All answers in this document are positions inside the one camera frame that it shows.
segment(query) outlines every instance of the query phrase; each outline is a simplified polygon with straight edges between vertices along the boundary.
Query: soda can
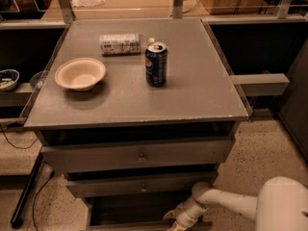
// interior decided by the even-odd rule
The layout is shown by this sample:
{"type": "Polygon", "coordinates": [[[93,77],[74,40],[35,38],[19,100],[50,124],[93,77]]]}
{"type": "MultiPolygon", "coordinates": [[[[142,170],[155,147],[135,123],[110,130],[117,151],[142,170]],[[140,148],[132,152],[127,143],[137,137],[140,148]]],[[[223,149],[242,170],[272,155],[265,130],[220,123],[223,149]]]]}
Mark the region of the soda can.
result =
{"type": "Polygon", "coordinates": [[[162,42],[152,42],[145,50],[146,82],[161,86],[167,75],[167,47],[162,42]]]}

